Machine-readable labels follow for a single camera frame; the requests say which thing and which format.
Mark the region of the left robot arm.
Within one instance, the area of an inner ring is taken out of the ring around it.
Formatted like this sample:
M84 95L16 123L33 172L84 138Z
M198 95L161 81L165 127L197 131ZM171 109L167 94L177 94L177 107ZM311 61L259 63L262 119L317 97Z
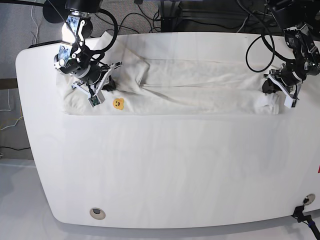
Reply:
M262 92L272 94L282 91L290 94L295 88L292 98L298 99L298 84L307 76L320 73L320 51L313 37L320 36L320 21L316 15L320 11L318 0L268 0L270 13L278 27L283 31L284 40L293 52L294 59L275 55L285 63L280 69L272 69L265 75Z

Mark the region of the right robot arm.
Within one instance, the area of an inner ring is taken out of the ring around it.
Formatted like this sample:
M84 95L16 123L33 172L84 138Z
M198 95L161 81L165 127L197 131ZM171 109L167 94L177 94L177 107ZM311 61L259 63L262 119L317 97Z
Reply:
M71 75L76 81L72 89L79 89L90 100L101 91L114 91L116 84L111 77L121 62L108 65L102 63L105 53L114 45L118 36L118 22L107 10L101 9L101 0L67 0L65 8L70 11L63 18L62 41L58 54L54 57L54 66L64 75ZM91 14L102 13L113 22L113 35L110 43L102 49L92 50L86 45L86 39L92 34Z

